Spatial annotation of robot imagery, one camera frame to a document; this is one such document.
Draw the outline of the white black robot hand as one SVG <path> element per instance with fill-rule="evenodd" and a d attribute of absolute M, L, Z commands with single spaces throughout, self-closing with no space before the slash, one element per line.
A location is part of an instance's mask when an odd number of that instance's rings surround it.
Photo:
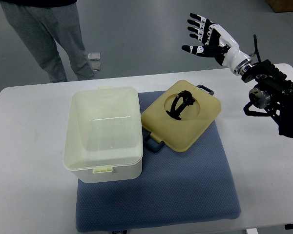
<path fill-rule="evenodd" d="M 190 14 L 189 36 L 201 45 L 183 45 L 182 50 L 199 57 L 214 58 L 235 75 L 243 75 L 251 68 L 251 58 L 242 52 L 235 39 L 219 24 L 201 15 Z"/>

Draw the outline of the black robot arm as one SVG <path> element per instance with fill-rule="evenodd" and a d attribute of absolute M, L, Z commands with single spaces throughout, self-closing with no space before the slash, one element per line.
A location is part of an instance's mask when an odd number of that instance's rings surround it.
<path fill-rule="evenodd" d="M 242 80 L 257 84 L 249 91 L 250 101 L 243 108 L 245 115 L 271 117 L 278 125 L 281 136 L 293 138 L 293 82 L 287 80 L 268 59 L 262 61 L 258 52 L 257 37 L 253 36 L 258 62 L 241 70 Z"/>

